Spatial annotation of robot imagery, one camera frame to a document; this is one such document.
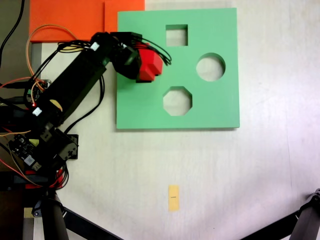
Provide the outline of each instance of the circular hole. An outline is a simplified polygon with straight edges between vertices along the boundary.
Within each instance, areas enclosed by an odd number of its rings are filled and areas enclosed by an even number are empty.
[[[199,77],[207,82],[219,80],[226,71],[224,59],[216,53],[207,53],[200,57],[196,72]]]

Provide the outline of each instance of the black stand leg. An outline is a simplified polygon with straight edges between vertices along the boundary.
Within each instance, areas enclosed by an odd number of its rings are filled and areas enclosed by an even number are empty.
[[[319,212],[313,206],[309,206],[301,212],[290,240],[316,240],[319,227]]]
[[[67,229],[87,240],[123,240],[75,212],[64,208],[64,222]]]
[[[320,188],[299,211],[276,221],[242,240],[316,240],[320,227]]]
[[[41,214],[45,240],[69,240],[61,204],[51,198],[43,199]]]
[[[281,240],[289,236],[298,221],[299,211],[296,211],[265,228],[243,238],[242,240]]]

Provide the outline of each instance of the red block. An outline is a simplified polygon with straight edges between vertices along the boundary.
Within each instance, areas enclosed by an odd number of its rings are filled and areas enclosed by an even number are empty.
[[[141,57],[140,80],[154,81],[162,73],[163,61],[161,57],[150,49],[139,49]]]

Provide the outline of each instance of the octagonal hole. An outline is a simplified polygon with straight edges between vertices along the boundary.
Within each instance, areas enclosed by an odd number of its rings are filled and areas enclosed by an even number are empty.
[[[224,59],[216,53],[207,53],[200,57],[196,72],[199,77],[207,82],[219,80],[226,71]]]
[[[163,108],[171,116],[183,116],[192,108],[192,94],[183,86],[172,86],[163,96]]]

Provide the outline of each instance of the red wire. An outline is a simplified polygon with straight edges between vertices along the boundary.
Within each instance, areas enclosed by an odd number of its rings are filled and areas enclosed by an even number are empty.
[[[8,82],[6,82],[5,84],[3,84],[2,86],[0,86],[0,89],[3,88],[3,87],[4,87],[5,85],[7,85],[7,84],[11,84],[11,83],[14,83],[14,82],[17,82],[17,81],[20,81],[20,80],[24,80],[24,79],[30,79],[30,76],[21,77],[21,78],[17,78],[17,79],[8,81]]]
[[[17,170],[15,170],[14,168],[10,167],[8,164],[6,164],[1,158],[0,158],[0,162],[3,163],[6,167],[8,167],[9,169],[11,169],[12,171],[16,172],[17,174],[19,174],[23,179],[25,179],[25,177],[20,173],[18,172]],[[54,187],[55,184],[58,182],[59,178],[57,178],[55,180],[55,182],[53,184],[50,185],[50,188]]]
[[[18,172],[17,170],[15,170],[14,168],[10,167],[8,164],[6,164],[1,158],[0,158],[0,162],[2,162],[4,165],[6,165],[9,169],[11,169],[12,171],[15,171],[17,174],[19,174],[23,179],[25,178],[20,172]]]
[[[5,128],[4,126],[2,126],[2,128],[3,128],[4,130],[6,130],[7,132],[12,133],[12,131],[10,131],[9,129]]]

